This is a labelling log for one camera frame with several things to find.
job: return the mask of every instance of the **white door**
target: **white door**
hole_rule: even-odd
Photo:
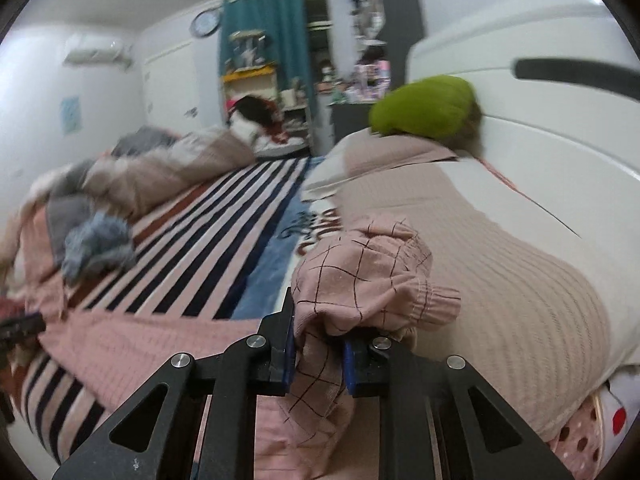
[[[191,43],[147,60],[142,77],[148,124],[164,126],[182,134],[202,127]]]

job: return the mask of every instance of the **striped bed sheet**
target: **striped bed sheet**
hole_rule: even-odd
[[[133,227],[133,269],[68,290],[68,304],[203,319],[257,319],[279,310],[277,301],[300,257],[300,219],[309,215],[300,185],[320,160],[255,164],[191,189]],[[14,401],[58,463],[110,415],[43,351],[21,376]]]

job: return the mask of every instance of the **curtain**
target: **curtain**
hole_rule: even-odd
[[[280,90],[291,88],[299,77],[305,86],[311,113],[316,113],[316,92],[309,56],[305,0],[225,0],[220,41],[220,73],[233,58],[229,35],[236,30],[259,28],[267,34],[266,59],[277,63]]]

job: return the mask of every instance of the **silver bolt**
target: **silver bolt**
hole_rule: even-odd
[[[246,344],[251,348],[262,348],[267,344],[267,339],[263,335],[254,334],[247,338]]]
[[[174,368],[184,368],[191,362],[189,354],[176,354],[171,358],[171,366]]]
[[[391,348],[391,339],[388,337],[377,337],[372,342],[373,348],[378,350],[389,350]]]
[[[447,357],[447,366],[454,370],[462,370],[466,365],[466,361],[459,355],[450,355]]]

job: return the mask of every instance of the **headboard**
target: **headboard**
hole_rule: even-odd
[[[470,81],[478,155],[640,269],[640,61],[599,0],[505,2],[415,44],[407,73]]]

